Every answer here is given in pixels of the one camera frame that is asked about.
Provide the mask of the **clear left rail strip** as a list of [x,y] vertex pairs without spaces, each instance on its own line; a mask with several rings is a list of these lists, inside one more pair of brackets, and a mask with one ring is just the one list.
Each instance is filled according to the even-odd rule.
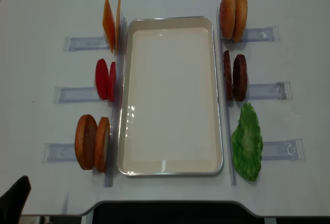
[[121,13],[120,35],[119,35],[119,52],[116,61],[116,83],[114,92],[114,102],[112,105],[112,115],[110,123],[110,136],[108,147],[108,162],[105,173],[105,187],[112,187],[114,175],[117,171],[117,152],[119,131],[121,123],[121,111],[123,101],[123,88],[126,67],[126,44],[127,44],[127,20]]

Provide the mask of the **right red tomato slice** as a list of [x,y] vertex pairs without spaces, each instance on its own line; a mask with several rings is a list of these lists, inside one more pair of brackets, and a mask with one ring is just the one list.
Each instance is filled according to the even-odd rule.
[[112,62],[109,72],[109,81],[108,81],[108,100],[114,102],[114,93],[116,85],[116,63]]

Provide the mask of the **brown meat patty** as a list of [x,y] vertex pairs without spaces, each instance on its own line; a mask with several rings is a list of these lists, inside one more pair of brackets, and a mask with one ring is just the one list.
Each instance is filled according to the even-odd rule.
[[232,101],[233,95],[233,82],[232,82],[232,70],[230,65],[230,55],[229,50],[223,53],[223,68],[224,68],[224,79],[226,88],[226,99]]
[[245,56],[238,54],[233,66],[233,93],[236,101],[242,102],[245,99],[248,75]]

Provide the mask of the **red tomato slice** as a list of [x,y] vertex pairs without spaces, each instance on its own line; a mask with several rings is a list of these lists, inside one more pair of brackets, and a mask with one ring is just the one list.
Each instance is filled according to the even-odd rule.
[[108,100],[109,72],[105,60],[97,61],[95,68],[95,85],[101,100]]
[[116,85],[116,63],[112,62],[109,72],[109,81],[108,81],[108,100],[114,102],[114,93]]

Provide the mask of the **left brown meat patty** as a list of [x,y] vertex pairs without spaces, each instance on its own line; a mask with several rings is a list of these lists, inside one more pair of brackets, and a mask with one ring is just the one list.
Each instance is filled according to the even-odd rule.
[[232,82],[232,70],[230,65],[230,55],[229,50],[223,53],[223,68],[224,68],[224,79],[226,88],[226,99],[232,101],[233,95],[233,82]]

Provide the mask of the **bun slice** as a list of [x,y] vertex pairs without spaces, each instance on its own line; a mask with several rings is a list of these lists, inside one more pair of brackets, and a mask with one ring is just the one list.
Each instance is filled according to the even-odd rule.
[[83,170],[91,170],[95,160],[97,124],[90,115],[82,115],[75,132],[75,156]]
[[95,167],[98,172],[105,173],[107,168],[107,152],[110,136],[110,122],[107,117],[101,117],[95,140]]

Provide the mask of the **right top bun half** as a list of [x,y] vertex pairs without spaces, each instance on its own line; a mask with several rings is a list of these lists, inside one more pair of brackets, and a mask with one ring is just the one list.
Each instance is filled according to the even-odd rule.
[[236,1],[236,14],[235,14],[235,27],[233,31],[232,40],[239,42],[243,36],[246,26],[246,20],[248,16],[248,2],[247,0],[235,0]]

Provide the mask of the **right brown meat patty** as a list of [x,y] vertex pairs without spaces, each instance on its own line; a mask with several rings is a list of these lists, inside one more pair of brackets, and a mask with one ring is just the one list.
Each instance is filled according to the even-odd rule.
[[238,54],[233,66],[233,93],[236,101],[242,102],[245,99],[248,75],[245,56]]

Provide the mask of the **clear right rail strip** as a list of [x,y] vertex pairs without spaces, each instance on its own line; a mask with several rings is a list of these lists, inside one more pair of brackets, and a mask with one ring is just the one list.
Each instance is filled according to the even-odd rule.
[[225,116],[225,127],[226,127],[226,143],[227,143],[227,152],[228,152],[228,166],[230,174],[230,183],[231,186],[237,185],[236,172],[233,164],[233,151],[231,143],[231,129],[230,129],[230,116],[228,114],[228,102],[226,99],[226,83],[224,76],[224,65],[223,65],[223,42],[222,42],[222,33],[220,29],[220,6],[217,7],[217,29],[218,29],[218,48],[219,48],[219,57],[220,57],[220,66],[221,66],[221,76],[223,80],[223,102],[224,102],[224,116]]

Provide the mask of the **clear holder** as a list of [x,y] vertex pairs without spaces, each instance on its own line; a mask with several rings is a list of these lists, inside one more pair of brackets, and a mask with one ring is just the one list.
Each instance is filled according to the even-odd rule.
[[278,26],[265,28],[246,28],[239,43],[247,42],[280,42]]
[[245,98],[248,100],[291,100],[290,82],[248,84]]
[[67,52],[106,49],[109,49],[109,45],[105,37],[65,37],[63,46]]
[[42,151],[43,163],[76,162],[73,143],[44,143]]
[[83,103],[102,101],[94,87],[55,87],[53,94],[54,104]]
[[263,143],[263,161],[302,161],[304,159],[305,150],[302,139],[269,141]]

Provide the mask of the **clear holder lower right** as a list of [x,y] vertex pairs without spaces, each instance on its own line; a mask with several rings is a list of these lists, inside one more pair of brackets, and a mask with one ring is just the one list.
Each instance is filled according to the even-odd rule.
[[302,161],[304,159],[305,150],[302,139],[269,141],[263,143],[263,161]]

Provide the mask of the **left top bun half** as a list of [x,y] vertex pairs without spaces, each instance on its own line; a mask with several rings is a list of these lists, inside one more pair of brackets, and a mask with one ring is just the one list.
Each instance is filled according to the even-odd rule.
[[221,0],[219,14],[222,36],[225,39],[230,40],[235,27],[236,1]]

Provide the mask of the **white metal tray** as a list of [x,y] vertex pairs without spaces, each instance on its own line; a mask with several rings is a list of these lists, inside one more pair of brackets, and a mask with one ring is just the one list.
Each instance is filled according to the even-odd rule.
[[119,171],[128,177],[217,173],[223,151],[211,21],[134,20],[126,41]]

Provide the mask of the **green lettuce leaf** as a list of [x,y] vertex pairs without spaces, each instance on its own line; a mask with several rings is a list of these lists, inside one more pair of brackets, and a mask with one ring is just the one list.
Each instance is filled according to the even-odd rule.
[[247,181],[256,181],[261,170],[263,140],[256,111],[250,103],[241,108],[231,142],[236,172]]

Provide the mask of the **left orange cheese slice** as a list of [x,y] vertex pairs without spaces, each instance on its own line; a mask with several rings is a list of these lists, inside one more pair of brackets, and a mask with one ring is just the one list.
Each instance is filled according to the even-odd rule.
[[103,19],[102,26],[104,29],[104,33],[106,35],[107,41],[109,43],[110,51],[113,53],[116,45],[116,26],[114,23],[113,14],[111,11],[111,6],[109,0],[105,0],[104,3],[104,11],[103,11]]

